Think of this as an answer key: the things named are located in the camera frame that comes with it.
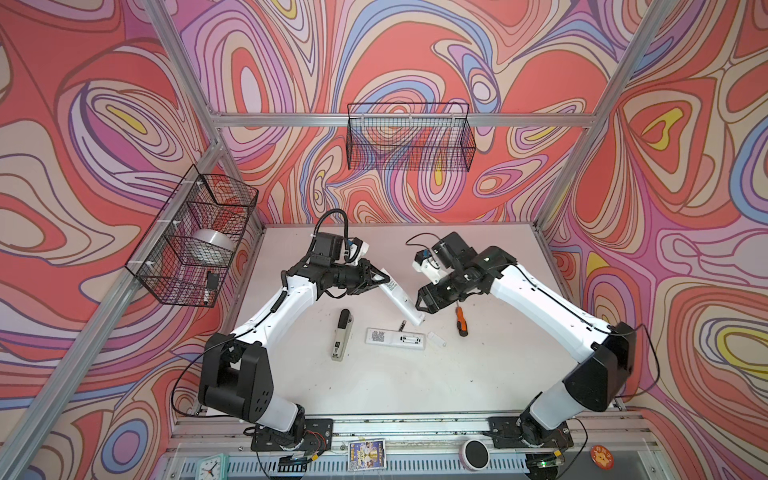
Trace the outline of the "white remote control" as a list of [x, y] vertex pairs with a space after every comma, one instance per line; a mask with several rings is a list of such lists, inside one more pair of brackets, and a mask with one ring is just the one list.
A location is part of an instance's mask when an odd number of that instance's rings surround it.
[[413, 300], [391, 273], [386, 269], [382, 269], [382, 272], [388, 277], [388, 280], [381, 284], [379, 288], [395, 304], [408, 322], [415, 327], [419, 327], [425, 320], [425, 313], [416, 309]]
[[365, 343], [374, 346], [402, 348], [423, 351], [426, 348], [426, 337], [423, 334], [404, 331], [368, 328]]

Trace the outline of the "white battery cover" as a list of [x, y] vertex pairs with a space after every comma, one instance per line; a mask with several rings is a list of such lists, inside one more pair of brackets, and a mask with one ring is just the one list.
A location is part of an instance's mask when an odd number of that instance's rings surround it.
[[445, 348], [447, 346], [447, 342], [434, 332], [429, 332], [427, 339], [432, 345], [436, 347]]

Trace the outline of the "orange handled screwdriver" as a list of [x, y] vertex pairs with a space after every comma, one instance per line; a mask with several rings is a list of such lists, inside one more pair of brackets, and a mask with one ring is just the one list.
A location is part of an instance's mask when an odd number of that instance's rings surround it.
[[461, 337], [467, 337], [469, 334], [468, 323], [461, 306], [456, 307], [456, 327]]

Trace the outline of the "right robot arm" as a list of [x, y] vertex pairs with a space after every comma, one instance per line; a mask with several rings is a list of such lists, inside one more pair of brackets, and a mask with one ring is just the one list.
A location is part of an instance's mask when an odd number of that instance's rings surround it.
[[452, 232], [422, 248], [412, 266], [429, 280], [417, 294], [419, 311], [435, 314], [473, 295], [491, 295], [532, 320], [575, 361], [562, 380], [535, 396], [517, 417], [520, 440], [527, 446], [544, 445], [583, 411], [606, 411], [633, 373], [633, 327], [611, 325], [575, 306], [498, 246], [478, 252]]

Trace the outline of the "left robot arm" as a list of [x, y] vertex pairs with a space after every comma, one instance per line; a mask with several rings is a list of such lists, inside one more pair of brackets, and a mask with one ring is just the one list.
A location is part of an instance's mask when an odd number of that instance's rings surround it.
[[307, 253], [281, 272], [281, 288], [272, 298], [233, 332], [207, 341], [198, 402], [273, 431], [302, 431], [302, 408], [274, 393], [270, 350], [327, 290], [360, 295], [389, 282], [365, 258], [367, 250], [357, 237], [315, 233]]

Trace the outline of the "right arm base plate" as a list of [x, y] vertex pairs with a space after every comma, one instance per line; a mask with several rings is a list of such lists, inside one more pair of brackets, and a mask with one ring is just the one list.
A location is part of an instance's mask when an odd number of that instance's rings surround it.
[[557, 428], [547, 430], [530, 416], [493, 416], [488, 418], [485, 433], [497, 449], [553, 449], [567, 450], [574, 446], [569, 427], [562, 422]]

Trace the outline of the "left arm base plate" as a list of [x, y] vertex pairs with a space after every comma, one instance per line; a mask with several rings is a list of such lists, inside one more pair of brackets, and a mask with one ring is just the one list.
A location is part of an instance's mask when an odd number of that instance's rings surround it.
[[262, 425], [253, 427], [250, 449], [254, 452], [322, 453], [332, 447], [334, 421], [331, 418], [299, 419], [281, 432]]

